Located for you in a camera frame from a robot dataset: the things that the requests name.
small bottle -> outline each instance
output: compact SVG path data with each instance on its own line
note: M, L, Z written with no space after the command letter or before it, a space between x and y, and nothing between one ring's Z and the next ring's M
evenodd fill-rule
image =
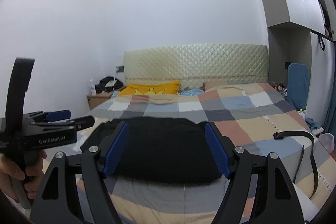
M95 87L95 83L93 82L93 79L90 78L90 90L91 90L91 94L93 96L96 96L97 95L97 92L96 92L96 87Z

blue rubber pad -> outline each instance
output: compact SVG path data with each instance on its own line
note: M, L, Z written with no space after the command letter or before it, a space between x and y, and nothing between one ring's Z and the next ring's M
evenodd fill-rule
M229 157L209 123L205 126L205 139L216 162L218 171L229 179L232 174L229 168Z
M105 165L102 173L107 176L110 174L113 174L118 161L121 157L121 153L123 152L125 145L128 141L128 135L129 135L129 127L128 124L125 123L123 127L120 130L120 133L115 138L115 141L111 145L109 151L106 154L105 157Z
M47 122L56 122L56 121L70 119L70 118L71 118L71 111L70 110L49 112L45 116L45 120Z

cream tufted headboard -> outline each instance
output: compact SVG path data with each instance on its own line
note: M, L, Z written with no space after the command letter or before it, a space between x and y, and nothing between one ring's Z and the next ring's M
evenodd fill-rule
M194 44L125 52L126 83L161 84L180 80L181 87L199 88L205 81L229 84L268 80L266 45Z

plaid blanket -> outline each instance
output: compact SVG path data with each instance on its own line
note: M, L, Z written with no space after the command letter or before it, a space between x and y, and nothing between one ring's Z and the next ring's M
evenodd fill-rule
M120 96L104 102L90 112L95 126L78 134L78 142L48 151L51 160L57 151L67 155L80 153L79 147L101 122L114 118L176 117L193 122L212 121L234 145L250 153L266 156L276 152L293 179L304 146L304 157L296 186L307 196L314 188L310 164L311 142L305 137L274 140L273 133L307 131L302 117L268 84L228 85L214 87L197 96L134 95ZM336 162L315 140L314 157L319 171L319 186L311 199L318 211L336 184ZM251 214L257 177L251 180L248 200L241 219ZM77 179L84 215L92 221L84 185ZM224 197L228 181L222 177L208 185L167 185L111 176L106 187L124 223L211 223Z

beige pillow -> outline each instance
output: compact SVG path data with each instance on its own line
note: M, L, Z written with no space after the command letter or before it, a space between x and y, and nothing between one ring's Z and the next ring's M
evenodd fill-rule
M205 90L212 89L218 85L228 85L228 83L225 80L211 80L204 83Z

